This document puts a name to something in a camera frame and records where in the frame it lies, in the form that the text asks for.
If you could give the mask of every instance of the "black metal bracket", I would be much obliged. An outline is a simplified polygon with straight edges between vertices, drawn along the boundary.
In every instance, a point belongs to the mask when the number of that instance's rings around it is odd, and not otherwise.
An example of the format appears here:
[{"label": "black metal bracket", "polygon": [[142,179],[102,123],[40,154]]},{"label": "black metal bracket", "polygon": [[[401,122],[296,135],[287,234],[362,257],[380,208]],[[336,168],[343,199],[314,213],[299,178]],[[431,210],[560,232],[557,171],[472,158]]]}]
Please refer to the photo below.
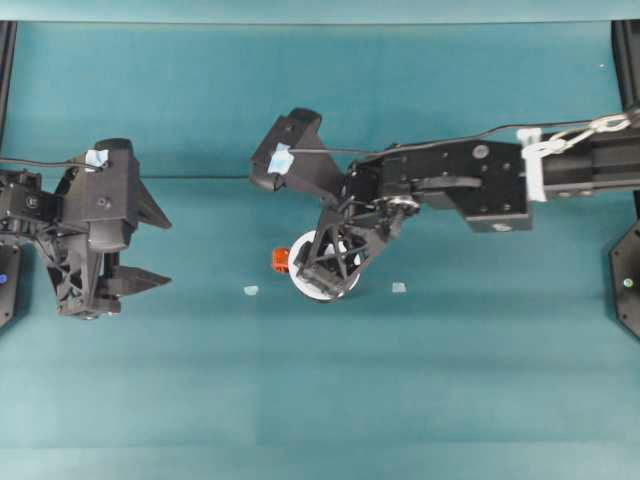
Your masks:
[{"label": "black metal bracket", "polygon": [[[4,137],[17,28],[17,22],[0,22],[0,150]],[[0,327],[14,316],[21,257],[22,250],[17,245],[0,245]]]},{"label": "black metal bracket", "polygon": [[[624,110],[640,102],[640,20],[614,21],[611,25],[613,58]],[[633,192],[640,219],[640,191]],[[618,320],[640,337],[640,221],[609,252]]]}]

